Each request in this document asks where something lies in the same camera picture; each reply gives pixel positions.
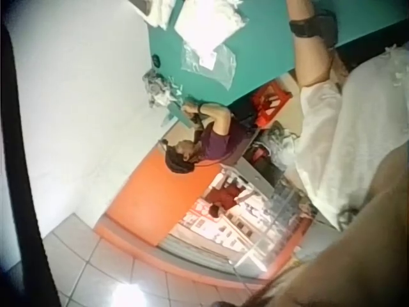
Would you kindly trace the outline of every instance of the orange wall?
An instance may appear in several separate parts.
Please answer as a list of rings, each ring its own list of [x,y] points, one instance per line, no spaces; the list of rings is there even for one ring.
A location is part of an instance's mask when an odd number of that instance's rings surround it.
[[[200,197],[220,165],[196,168],[186,175],[174,174],[163,153],[154,148],[130,176],[107,215],[115,222],[156,246]]]

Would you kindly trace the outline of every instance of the light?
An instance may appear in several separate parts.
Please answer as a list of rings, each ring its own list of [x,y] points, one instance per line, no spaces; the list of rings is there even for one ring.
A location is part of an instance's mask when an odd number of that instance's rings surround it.
[[[138,285],[122,284],[112,295],[111,307],[147,307],[146,298]]]

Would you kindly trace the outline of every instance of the white paper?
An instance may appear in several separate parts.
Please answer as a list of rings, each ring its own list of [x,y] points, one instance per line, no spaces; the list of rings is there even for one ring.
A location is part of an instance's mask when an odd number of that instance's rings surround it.
[[[207,68],[208,70],[213,70],[213,68],[215,67],[216,58],[217,58],[217,53],[213,51],[208,56],[201,56],[199,58],[199,64],[200,66],[203,66]]]

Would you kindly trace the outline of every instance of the hand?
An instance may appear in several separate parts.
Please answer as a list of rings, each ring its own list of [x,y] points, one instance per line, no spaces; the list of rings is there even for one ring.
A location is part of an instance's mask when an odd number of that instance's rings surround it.
[[[184,105],[182,105],[181,110],[186,113],[195,114],[197,113],[197,105],[192,102],[186,101]]]

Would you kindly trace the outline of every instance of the dark hair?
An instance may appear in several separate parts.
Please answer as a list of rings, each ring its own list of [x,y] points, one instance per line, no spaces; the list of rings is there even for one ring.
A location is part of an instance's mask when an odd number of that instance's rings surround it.
[[[169,146],[166,139],[160,142],[166,146],[165,163],[173,173],[187,174],[194,171],[194,163],[183,160],[183,155],[174,146]]]
[[[211,205],[209,207],[209,214],[214,217],[215,219],[217,219],[219,217],[219,207],[216,205]]]

